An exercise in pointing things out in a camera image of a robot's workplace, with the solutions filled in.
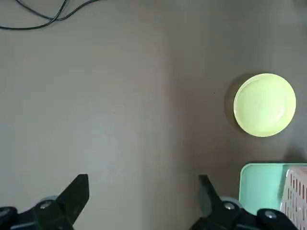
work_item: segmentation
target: mint green tray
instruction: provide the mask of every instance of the mint green tray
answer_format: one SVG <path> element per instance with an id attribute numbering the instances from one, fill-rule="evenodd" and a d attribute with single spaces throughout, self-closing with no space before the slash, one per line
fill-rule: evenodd
<path id="1" fill-rule="evenodd" d="M 286 173 L 289 167 L 306 163 L 250 163 L 241 170 L 239 202 L 256 215 L 261 208 L 280 210 Z"/>

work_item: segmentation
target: gray surface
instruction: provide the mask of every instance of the gray surface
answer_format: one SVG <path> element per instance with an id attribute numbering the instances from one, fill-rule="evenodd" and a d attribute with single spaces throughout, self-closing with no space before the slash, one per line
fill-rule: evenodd
<path id="1" fill-rule="evenodd" d="M 61 1 L 27 2 L 53 14 Z M 2 24 L 44 22 L 0 4 Z M 306 17 L 291 0 L 106 1 L 48 29 L 0 31 L 0 204 L 25 210 L 89 173 L 77 229 L 187 229 L 198 173 L 237 196 L 247 161 L 305 155 Z M 263 71 L 292 84 L 297 111 L 284 132 L 253 138 L 227 119 L 225 95 Z"/>

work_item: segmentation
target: plastic crate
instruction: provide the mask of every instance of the plastic crate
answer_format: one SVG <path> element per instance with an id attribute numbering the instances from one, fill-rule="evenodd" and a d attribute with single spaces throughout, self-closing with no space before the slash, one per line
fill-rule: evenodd
<path id="1" fill-rule="evenodd" d="M 307 230 L 307 167 L 287 170 L 280 210 L 299 230 Z"/>

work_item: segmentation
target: wire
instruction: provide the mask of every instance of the wire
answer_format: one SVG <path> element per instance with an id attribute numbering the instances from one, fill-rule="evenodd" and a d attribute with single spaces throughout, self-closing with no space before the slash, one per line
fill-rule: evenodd
<path id="1" fill-rule="evenodd" d="M 15 28 L 15 27 L 6 27 L 6 26 L 0 26 L 0 29 L 2 30 L 18 30 L 18 31 L 25 31 L 25 30 L 36 30 L 36 29 L 41 29 L 41 28 L 44 28 L 44 27 L 47 27 L 49 26 L 50 24 L 54 23 L 55 21 L 64 21 L 66 19 L 68 19 L 69 17 L 71 17 L 73 14 L 75 14 L 77 11 L 79 11 L 81 8 L 83 8 L 84 6 L 90 4 L 90 3 L 93 3 L 93 2 L 96 2 L 96 1 L 100 1 L 100 0 L 89 0 L 85 3 L 83 3 L 82 5 L 78 6 L 75 10 L 73 10 L 71 13 L 67 14 L 66 16 L 62 17 L 62 18 L 59 18 L 59 16 L 61 15 L 61 13 L 63 12 L 65 6 L 67 5 L 67 2 L 68 0 L 64 0 L 60 10 L 58 11 L 58 13 L 56 14 L 56 16 L 54 17 L 48 17 L 46 15 L 43 15 L 33 9 L 31 9 L 29 6 L 27 6 L 25 3 L 23 3 L 22 1 L 20 0 L 16 0 L 16 2 L 21 5 L 22 7 L 24 7 L 25 9 L 27 9 L 28 11 L 30 11 L 31 13 L 39 16 L 39 17 L 42 17 L 42 18 L 45 18 L 45 19 L 48 19 L 49 22 L 45 23 L 45 24 L 42 24 L 42 25 L 38 25 L 38 26 L 32 26 L 32 27 L 20 27 L 20 28 Z"/>
<path id="2" fill-rule="evenodd" d="M 22 1 L 20 0 L 15 0 L 19 5 L 21 5 L 22 7 L 26 8 L 28 11 L 30 11 L 31 13 L 39 16 L 39 17 L 42 17 L 42 18 L 45 18 L 45 19 L 49 19 L 49 20 L 52 20 L 53 18 L 52 17 L 48 17 L 46 15 L 43 15 L 33 9 L 31 9 L 29 6 L 27 6 L 25 3 L 23 3 Z M 84 6 L 90 4 L 90 3 L 93 3 L 93 2 L 96 2 L 96 1 L 100 1 L 100 0 L 90 0 L 90 1 L 87 1 L 85 3 L 83 3 L 82 5 L 78 6 L 75 10 L 73 10 L 71 13 L 67 14 L 65 17 L 62 17 L 62 18 L 57 18 L 56 21 L 64 21 L 66 19 L 68 19 L 70 16 L 72 16 L 74 13 L 76 13 L 77 11 L 79 11 L 81 8 L 83 8 Z"/>

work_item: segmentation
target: screw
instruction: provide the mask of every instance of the screw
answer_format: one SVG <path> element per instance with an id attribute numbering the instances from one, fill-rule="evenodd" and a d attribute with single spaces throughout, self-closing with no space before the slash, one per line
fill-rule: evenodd
<path id="1" fill-rule="evenodd" d="M 225 203 L 224 204 L 225 208 L 227 208 L 228 210 L 232 210 L 235 209 L 235 206 L 231 203 Z"/>
<path id="2" fill-rule="evenodd" d="M 272 211 L 265 211 L 265 213 L 264 213 L 268 218 L 270 218 L 270 219 L 275 219 L 276 218 L 276 214 L 275 213 L 273 213 Z"/>
<path id="3" fill-rule="evenodd" d="M 0 217 L 4 217 L 6 214 L 10 212 L 9 208 L 5 208 L 2 211 L 0 211 Z"/>
<path id="4" fill-rule="evenodd" d="M 41 204 L 40 208 L 44 209 L 44 208 L 47 208 L 49 205 L 51 205 L 51 201 L 47 200 Z"/>

